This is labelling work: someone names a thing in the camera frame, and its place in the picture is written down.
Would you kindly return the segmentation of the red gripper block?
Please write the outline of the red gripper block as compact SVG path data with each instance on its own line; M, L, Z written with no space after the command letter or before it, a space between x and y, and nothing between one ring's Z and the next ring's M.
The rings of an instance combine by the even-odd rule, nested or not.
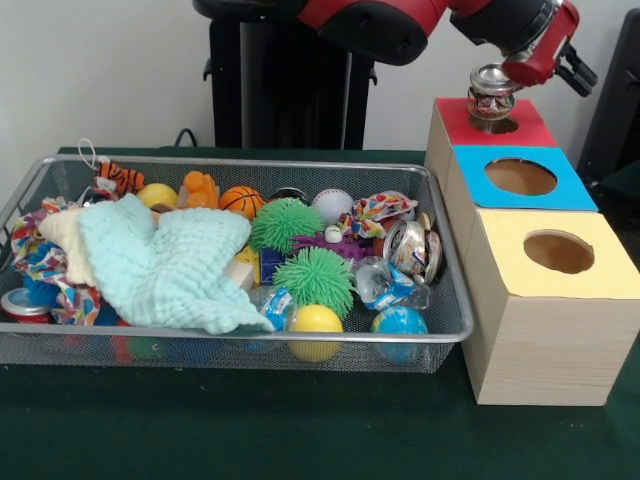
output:
M542 85L558 75L581 97L587 97L598 76L571 44L580 21L578 10L570 1L549 4L552 15L548 25L524 50L506 57L501 69L522 88Z

